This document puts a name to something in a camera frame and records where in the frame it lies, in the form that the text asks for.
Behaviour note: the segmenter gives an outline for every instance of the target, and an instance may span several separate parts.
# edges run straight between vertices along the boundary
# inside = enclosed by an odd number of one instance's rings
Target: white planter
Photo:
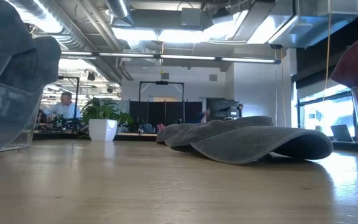
[[[89,135],[92,141],[112,141],[117,132],[117,121],[109,119],[90,119]]]

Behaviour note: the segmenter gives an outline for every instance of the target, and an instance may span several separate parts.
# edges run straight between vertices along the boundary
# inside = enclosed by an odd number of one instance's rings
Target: green leaves
[[[81,110],[82,122],[89,124],[90,119],[111,119],[119,121],[119,123],[132,124],[134,121],[132,117],[116,109],[117,103],[111,99],[93,98],[89,100]]]

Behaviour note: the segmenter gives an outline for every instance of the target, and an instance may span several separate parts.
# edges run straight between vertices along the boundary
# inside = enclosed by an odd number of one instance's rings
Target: man
[[[74,118],[74,103],[71,101],[72,94],[69,92],[62,93],[60,97],[60,103],[53,105],[49,110],[46,111],[48,115],[51,114],[60,114],[63,115],[65,119]],[[76,118],[81,118],[80,109],[77,107]]]

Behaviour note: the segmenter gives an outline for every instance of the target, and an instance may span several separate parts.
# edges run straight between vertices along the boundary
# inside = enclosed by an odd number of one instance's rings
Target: table surface
[[[0,223],[358,223],[358,153],[233,166],[154,142],[0,153]]]

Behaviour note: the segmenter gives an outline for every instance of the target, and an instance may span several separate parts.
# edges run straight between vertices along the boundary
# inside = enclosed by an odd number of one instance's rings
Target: desk
[[[233,166],[154,142],[0,153],[0,223],[358,223],[358,152]]]

